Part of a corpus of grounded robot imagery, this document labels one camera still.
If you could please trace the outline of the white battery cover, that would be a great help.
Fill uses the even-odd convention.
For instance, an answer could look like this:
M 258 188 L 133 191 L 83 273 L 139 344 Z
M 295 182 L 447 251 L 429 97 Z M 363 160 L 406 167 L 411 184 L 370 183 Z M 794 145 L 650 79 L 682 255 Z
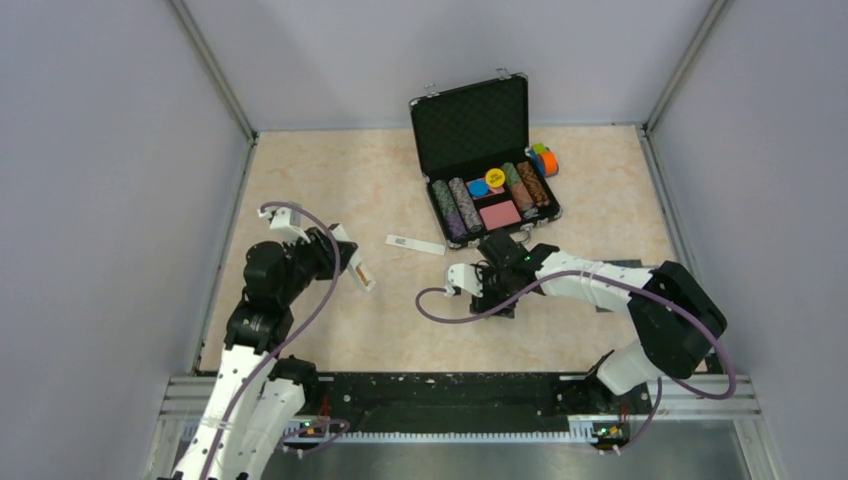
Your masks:
M 386 237 L 386 244 L 398 248 L 439 256 L 444 256 L 447 251 L 446 246 L 441 243 L 434 243 L 393 234 L 389 234 Z

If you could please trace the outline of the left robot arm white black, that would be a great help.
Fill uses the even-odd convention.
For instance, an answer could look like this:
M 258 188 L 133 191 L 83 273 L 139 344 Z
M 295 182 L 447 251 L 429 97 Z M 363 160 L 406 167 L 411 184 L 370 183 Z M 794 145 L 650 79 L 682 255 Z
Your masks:
M 247 251 L 212 393 L 170 478 L 261 477 L 285 428 L 321 397 L 315 365 L 277 350 L 291 337 L 291 306 L 312 282 L 336 279 L 357 250 L 312 227 L 293 242 L 263 241 Z

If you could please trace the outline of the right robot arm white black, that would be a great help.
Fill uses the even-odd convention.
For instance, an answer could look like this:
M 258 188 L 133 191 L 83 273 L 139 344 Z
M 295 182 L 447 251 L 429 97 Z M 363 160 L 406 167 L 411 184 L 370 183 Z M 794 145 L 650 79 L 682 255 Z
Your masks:
M 681 264 L 627 267 L 571 255 L 540 243 L 531 249 L 506 233 L 478 247 L 480 265 L 457 264 L 446 272 L 446 288 L 472 297 L 470 310 L 483 317 L 512 317 L 520 292 L 568 297 L 627 317 L 637 338 L 604 357 L 586 385 L 589 404 L 612 412 L 634 387 L 660 376 L 690 378 L 713 350 L 727 320 Z

